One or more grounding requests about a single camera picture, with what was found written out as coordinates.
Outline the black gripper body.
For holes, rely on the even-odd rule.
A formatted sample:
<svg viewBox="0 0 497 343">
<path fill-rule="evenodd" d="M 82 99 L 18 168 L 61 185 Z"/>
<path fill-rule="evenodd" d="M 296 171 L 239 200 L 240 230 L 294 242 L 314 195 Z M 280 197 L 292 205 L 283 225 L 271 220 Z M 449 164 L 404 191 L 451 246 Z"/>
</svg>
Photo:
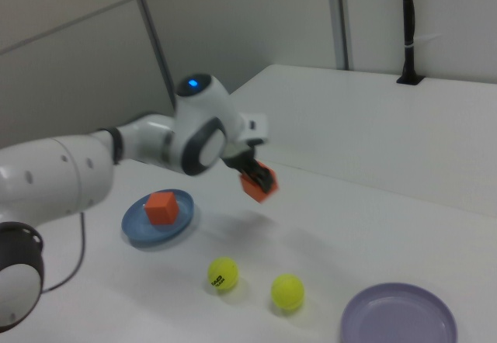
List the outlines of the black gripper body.
<svg viewBox="0 0 497 343">
<path fill-rule="evenodd" d="M 240 151 L 230 157 L 223 157 L 222 161 L 227 167 L 241 173 L 254 173 L 259 167 L 259 164 L 255 159 L 255 148 L 253 146 L 249 146 L 248 149 Z"/>
</svg>

